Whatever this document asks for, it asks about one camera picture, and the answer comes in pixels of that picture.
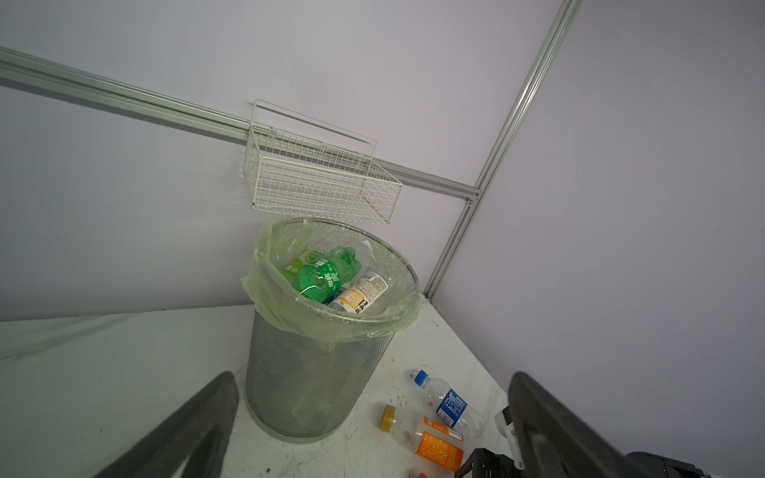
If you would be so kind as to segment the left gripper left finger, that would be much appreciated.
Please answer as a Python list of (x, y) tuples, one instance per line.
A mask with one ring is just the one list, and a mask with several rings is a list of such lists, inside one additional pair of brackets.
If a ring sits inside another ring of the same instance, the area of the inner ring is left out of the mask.
[(219, 477), (239, 402), (232, 372), (222, 372), (99, 477)]

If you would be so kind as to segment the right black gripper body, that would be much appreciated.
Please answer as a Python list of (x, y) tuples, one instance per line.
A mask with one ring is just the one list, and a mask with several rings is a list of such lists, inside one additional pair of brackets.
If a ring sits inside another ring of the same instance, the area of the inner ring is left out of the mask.
[(512, 458), (486, 448), (475, 448), (464, 464), (454, 472), (455, 478), (519, 478), (520, 470)]

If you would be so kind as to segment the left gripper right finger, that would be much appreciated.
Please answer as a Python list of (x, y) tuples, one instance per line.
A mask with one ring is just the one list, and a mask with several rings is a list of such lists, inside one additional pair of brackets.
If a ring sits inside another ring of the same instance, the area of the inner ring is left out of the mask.
[(647, 477), (526, 372), (508, 400), (527, 477)]

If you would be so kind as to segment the orange label bottle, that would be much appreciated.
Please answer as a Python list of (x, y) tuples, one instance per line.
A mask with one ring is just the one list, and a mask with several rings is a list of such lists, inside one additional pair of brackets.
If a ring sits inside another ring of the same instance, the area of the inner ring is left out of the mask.
[(387, 404), (382, 410), (380, 430), (409, 452), (451, 472), (456, 472), (464, 462), (463, 435), (425, 414)]

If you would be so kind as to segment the blue cap bottle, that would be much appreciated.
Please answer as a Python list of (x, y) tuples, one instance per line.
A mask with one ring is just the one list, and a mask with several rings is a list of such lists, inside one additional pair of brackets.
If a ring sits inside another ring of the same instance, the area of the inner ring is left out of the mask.
[(416, 386), (424, 406), (448, 428), (478, 440), (485, 429), (485, 418), (447, 382), (433, 378), (425, 370), (411, 370), (410, 380)]

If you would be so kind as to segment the green soda bottle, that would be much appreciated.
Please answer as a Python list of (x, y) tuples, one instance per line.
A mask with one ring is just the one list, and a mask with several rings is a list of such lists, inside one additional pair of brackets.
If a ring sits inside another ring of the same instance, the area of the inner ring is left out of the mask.
[(337, 247), (324, 253), (308, 249), (281, 271), (295, 291), (321, 304), (331, 301), (351, 283), (362, 269), (351, 247)]

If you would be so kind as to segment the clear bottle yellow label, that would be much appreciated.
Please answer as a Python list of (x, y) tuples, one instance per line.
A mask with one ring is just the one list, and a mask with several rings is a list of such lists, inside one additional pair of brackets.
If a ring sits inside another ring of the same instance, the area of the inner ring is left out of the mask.
[(372, 316), (384, 310), (392, 297), (394, 278), (388, 272), (369, 272), (342, 291), (328, 306), (338, 312), (356, 316)]

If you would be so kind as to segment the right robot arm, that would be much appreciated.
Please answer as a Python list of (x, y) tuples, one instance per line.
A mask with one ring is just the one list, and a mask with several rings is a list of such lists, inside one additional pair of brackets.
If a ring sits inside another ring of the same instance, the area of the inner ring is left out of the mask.
[[(639, 465), (653, 477), (714, 477), (695, 465), (647, 452), (631, 452), (627, 460)], [(515, 466), (512, 458), (496, 454), (486, 448), (476, 448), (466, 462), (454, 473), (462, 477), (529, 477), (529, 473)]]

